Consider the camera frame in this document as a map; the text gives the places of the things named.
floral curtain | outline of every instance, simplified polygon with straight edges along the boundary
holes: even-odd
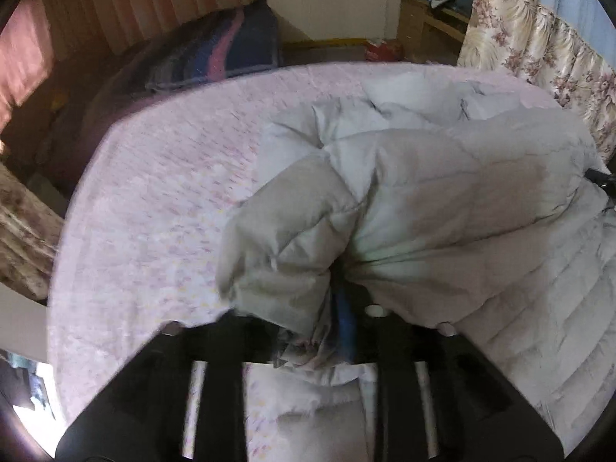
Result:
[[[0,282],[44,301],[62,219],[0,164]]]
[[[578,27],[587,28],[583,21]],[[609,23],[598,46],[613,46],[613,35]],[[458,65],[504,69],[551,92],[562,107],[584,120],[605,161],[614,154],[614,68],[553,7],[540,0],[474,0]]]

